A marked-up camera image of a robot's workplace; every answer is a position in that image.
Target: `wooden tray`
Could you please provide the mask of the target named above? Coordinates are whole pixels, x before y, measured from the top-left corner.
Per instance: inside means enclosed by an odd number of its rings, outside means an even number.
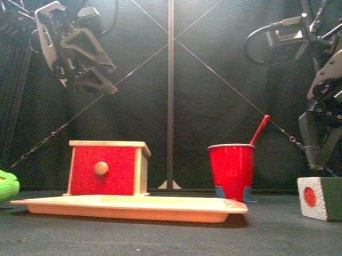
[[[222,222],[228,214],[246,213],[244,203],[229,199],[164,196],[84,195],[10,201],[30,213],[118,219]]]

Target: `red plastic cup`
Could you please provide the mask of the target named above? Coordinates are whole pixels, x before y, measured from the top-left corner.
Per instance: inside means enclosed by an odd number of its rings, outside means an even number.
[[[240,202],[249,201],[253,145],[212,145],[208,152],[217,196]]]

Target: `cable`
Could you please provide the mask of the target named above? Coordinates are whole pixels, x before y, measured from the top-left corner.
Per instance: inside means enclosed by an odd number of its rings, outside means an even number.
[[[272,25],[268,25],[268,26],[264,26],[264,27],[259,28],[257,30],[255,30],[255,31],[246,36],[246,38],[245,38],[245,40],[244,40],[244,43],[242,43],[242,54],[244,54],[245,59],[246,59],[249,62],[252,62],[252,63],[255,63],[255,64],[257,64],[257,65],[261,65],[261,66],[265,66],[267,64],[265,64],[263,61],[256,60],[256,59],[253,59],[253,58],[251,57],[249,51],[248,51],[248,50],[249,50],[249,49],[248,49],[248,46],[249,46],[251,39],[252,39],[257,34],[269,31],[271,27],[272,27]]]
[[[113,30],[113,27],[114,27],[116,21],[117,21],[117,16],[118,16],[118,0],[114,0],[114,12],[113,12],[112,24],[110,24],[109,28],[96,36],[96,38],[105,36]]]

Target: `metal bar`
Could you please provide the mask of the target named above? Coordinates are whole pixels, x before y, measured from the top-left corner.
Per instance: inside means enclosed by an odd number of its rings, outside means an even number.
[[[173,188],[174,2],[168,0],[166,189]]]

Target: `green object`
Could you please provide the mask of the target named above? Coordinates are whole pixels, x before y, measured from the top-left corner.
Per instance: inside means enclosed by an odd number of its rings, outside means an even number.
[[[18,189],[19,184],[14,174],[0,170],[0,204],[17,195]]]

